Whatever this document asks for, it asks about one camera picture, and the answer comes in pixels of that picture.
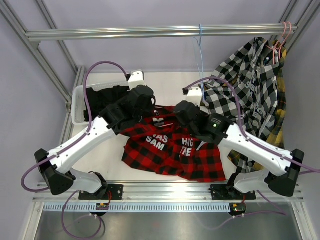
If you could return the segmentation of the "light blue wire hanger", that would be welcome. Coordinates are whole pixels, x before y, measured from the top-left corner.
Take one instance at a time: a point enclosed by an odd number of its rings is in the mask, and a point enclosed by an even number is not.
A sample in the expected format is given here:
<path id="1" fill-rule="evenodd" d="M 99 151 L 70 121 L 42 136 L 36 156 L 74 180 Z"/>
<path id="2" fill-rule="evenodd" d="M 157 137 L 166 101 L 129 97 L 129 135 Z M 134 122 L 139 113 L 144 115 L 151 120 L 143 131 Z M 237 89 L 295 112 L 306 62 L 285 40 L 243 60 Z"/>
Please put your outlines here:
<path id="1" fill-rule="evenodd" d="M 203 52 L 202 52 L 202 37 L 203 37 L 203 27 L 201 24 L 199 24 L 199 37 L 194 37 L 197 47 L 198 47 L 198 55 L 196 53 L 196 48 L 194 48 L 194 56 L 195 61 L 199 73 L 199 77 L 201 79 L 204 78 L 204 59 L 203 59 Z"/>

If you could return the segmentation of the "black polo shirt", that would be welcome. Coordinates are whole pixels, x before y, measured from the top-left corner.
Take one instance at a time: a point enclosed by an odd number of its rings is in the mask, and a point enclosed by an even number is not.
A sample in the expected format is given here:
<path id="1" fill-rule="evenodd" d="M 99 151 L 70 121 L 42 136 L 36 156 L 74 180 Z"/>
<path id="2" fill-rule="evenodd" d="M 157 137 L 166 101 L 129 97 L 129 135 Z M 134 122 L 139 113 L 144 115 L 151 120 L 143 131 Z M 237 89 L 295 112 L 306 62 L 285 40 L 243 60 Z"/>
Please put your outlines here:
<path id="1" fill-rule="evenodd" d="M 119 99 L 128 95 L 130 88 L 128 86 L 113 86 L 99 91 L 92 87 L 86 89 L 86 95 L 90 107 L 92 119 L 94 120 L 99 113 L 108 105 L 116 103 Z"/>

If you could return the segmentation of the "white plastic basket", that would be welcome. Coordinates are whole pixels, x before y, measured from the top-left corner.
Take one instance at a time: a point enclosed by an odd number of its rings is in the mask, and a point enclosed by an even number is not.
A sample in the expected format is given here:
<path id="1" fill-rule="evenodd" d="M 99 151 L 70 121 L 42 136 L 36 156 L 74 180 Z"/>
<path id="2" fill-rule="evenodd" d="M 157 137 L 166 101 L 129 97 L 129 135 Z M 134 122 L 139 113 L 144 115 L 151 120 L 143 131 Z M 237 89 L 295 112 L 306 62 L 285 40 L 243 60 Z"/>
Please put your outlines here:
<path id="1" fill-rule="evenodd" d="M 128 87 L 127 81 L 114 81 L 114 82 L 99 82 L 96 84 L 88 84 L 86 88 L 92 88 L 94 91 L 100 91 L 104 89 L 109 89 L 114 86 L 125 86 Z M 72 93 L 72 103 L 71 103 L 71 118 L 72 123 L 75 126 L 87 126 L 88 121 L 85 120 L 84 111 L 86 110 L 86 103 L 84 99 L 84 89 L 83 85 L 77 86 Z"/>

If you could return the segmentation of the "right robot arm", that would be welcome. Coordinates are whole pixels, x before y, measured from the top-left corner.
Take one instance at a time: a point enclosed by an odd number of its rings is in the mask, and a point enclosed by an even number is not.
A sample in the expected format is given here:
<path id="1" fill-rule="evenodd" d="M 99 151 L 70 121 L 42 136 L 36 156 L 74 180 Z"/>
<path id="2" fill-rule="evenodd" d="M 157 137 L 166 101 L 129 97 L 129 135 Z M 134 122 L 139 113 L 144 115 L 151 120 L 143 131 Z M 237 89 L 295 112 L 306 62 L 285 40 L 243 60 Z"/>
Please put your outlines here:
<path id="1" fill-rule="evenodd" d="M 174 107 L 173 113 L 193 137 L 220 149 L 234 150 L 263 166 L 259 171 L 232 174 L 226 186 L 230 198 L 237 199 L 242 194 L 265 189 L 284 197 L 294 195 L 305 156 L 303 151 L 275 147 L 245 132 L 226 117 L 207 114 L 185 100 Z"/>

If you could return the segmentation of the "red black plaid shirt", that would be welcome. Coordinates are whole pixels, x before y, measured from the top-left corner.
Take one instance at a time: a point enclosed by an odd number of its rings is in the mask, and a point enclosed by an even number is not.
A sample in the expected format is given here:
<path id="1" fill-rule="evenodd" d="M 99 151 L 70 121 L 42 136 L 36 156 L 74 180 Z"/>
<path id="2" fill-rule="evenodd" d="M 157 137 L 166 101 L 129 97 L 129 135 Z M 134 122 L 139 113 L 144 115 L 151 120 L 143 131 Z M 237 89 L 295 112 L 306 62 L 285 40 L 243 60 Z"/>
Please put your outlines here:
<path id="1" fill-rule="evenodd" d="M 172 112 L 172 125 L 156 127 L 153 122 L 156 107 Z M 140 123 L 122 132 L 128 137 L 122 162 L 132 169 L 158 175 L 178 176 L 201 183 L 226 180 L 218 147 L 193 137 L 181 127 L 173 106 L 157 105 Z"/>

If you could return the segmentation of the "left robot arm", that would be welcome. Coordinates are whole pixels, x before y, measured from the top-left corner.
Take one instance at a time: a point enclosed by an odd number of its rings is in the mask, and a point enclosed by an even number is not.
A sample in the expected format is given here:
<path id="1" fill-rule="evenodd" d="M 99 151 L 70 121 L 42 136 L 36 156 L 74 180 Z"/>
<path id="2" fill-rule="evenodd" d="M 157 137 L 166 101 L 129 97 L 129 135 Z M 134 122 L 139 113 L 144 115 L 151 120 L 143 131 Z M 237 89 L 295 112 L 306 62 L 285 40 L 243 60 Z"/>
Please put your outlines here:
<path id="1" fill-rule="evenodd" d="M 117 102 L 108 105 L 88 128 L 62 145 L 46 151 L 35 152 L 38 169 L 48 189 L 54 196 L 68 190 L 84 191 L 95 199 L 103 199 L 108 183 L 98 172 L 86 173 L 75 170 L 74 164 L 101 143 L 140 123 L 154 108 L 154 91 L 139 85 Z"/>

